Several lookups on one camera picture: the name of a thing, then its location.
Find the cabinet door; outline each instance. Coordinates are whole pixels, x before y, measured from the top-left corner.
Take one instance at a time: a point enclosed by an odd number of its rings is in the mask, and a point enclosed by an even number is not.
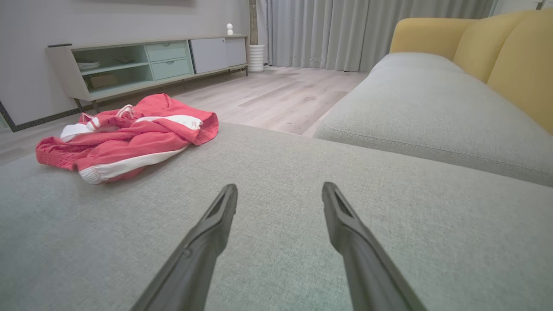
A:
[[[227,49],[227,65],[237,66],[246,63],[246,41],[242,38],[227,38],[225,42]]]
[[[225,38],[190,40],[196,73],[227,68]]]

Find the gray curtain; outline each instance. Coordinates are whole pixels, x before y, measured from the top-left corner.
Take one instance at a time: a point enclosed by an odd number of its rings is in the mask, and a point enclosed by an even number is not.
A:
[[[407,17],[487,17],[493,0],[267,0],[269,65],[370,71]]]

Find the light wood laminate floor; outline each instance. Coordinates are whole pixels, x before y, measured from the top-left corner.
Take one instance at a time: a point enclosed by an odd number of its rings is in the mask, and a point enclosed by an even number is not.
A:
[[[237,72],[160,87],[105,102],[102,111],[135,105],[149,94],[167,93],[194,108],[214,111],[222,122],[311,137],[334,104],[353,90],[367,72],[266,66],[257,74]],[[58,136],[78,115],[12,133],[0,132],[0,165],[34,153],[44,137]]]

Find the mint green drawer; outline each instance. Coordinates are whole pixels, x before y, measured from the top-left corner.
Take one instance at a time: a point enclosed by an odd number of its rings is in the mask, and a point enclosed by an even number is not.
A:
[[[152,64],[152,73],[154,74],[155,80],[161,80],[169,77],[189,74],[190,68],[188,67],[188,60],[179,59]]]
[[[146,51],[150,61],[187,57],[184,42],[147,44]]]

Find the red and white jacket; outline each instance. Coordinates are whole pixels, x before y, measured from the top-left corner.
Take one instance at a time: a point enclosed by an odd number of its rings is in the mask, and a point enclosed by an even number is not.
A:
[[[81,115],[61,137],[44,138],[36,147],[41,164],[77,170],[91,184],[136,176],[147,165],[164,161],[191,143],[217,135],[213,112],[189,107],[167,94],[145,97],[135,107]]]

